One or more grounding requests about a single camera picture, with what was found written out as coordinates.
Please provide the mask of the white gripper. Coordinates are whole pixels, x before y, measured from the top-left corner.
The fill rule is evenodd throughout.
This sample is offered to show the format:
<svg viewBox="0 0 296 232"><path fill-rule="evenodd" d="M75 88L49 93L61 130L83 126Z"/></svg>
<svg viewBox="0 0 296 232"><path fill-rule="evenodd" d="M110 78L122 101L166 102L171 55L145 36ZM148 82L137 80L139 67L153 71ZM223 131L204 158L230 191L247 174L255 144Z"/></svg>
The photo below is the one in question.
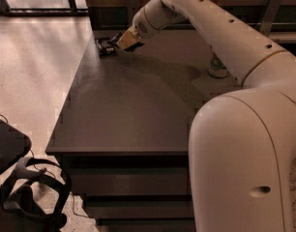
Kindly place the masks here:
<svg viewBox="0 0 296 232"><path fill-rule="evenodd" d="M119 38L117 45L122 50L138 46L139 40L150 39L161 29L160 10L157 6L142 7L133 18L133 29L128 29Z"/></svg>

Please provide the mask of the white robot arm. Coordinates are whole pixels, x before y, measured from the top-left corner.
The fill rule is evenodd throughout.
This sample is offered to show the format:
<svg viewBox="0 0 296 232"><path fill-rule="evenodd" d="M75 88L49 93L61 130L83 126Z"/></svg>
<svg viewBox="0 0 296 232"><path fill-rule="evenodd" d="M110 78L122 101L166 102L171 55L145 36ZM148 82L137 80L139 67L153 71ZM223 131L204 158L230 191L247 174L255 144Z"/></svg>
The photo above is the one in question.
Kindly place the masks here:
<svg viewBox="0 0 296 232"><path fill-rule="evenodd" d="M118 45L126 49L181 17L241 87L206 102L192 121L196 232L292 232L296 57L210 0L150 0Z"/></svg>

